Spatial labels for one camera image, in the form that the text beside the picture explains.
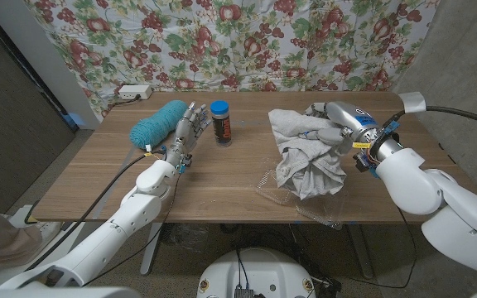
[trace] gray cloth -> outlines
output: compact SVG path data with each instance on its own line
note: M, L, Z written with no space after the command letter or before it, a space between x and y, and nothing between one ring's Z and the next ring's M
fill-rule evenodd
M300 199L335 194L344 185L341 156L352 142L322 142L298 137L303 132L325 128L340 129L323 118L301 115L296 111L275 109L268 113L282 161L277 165L277 186L289 189Z

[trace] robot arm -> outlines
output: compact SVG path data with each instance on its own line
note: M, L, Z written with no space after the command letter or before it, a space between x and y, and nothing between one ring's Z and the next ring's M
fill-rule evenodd
M204 109L205 105L196 110L195 103L189 106L176 126L166 160L155 161L139 175L136 186L124 196L121 207L110 219L61 259L23 272L0 285L0 289L17 289L42 279L51 286L83 286L93 280L132 234L159 215L171 182L190 165L189 152L210 125Z
M357 168L376 172L400 209L431 214L448 204L422 225L422 232L441 253L477 270L477 195L443 171L421 170L424 159L402 147L394 121L380 127L363 109L342 102L315 103L306 114L339 124L340 136L352 142L368 143L354 156Z

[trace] gray wall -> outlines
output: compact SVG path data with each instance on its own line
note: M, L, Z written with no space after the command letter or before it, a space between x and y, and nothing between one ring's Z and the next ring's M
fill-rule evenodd
M441 1L419 55L393 87L412 91L428 105L477 113L477 1ZM477 184L477 122L436 112L418 117Z
M95 129L99 120L82 88L23 0L0 0L0 25L79 127Z

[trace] teal yarn ball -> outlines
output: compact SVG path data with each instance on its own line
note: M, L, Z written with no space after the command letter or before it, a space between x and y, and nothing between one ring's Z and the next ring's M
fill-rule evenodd
M183 117L187 108L187 104L181 100L167 103L151 117L139 120L132 127L130 141L141 149L145 149L145 145L155 147L166 138L169 132L176 129L176 124Z

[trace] white wall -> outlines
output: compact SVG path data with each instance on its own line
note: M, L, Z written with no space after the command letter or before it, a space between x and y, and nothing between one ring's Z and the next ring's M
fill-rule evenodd
M0 25L75 123L95 129L99 120L82 88L22 0L0 0Z

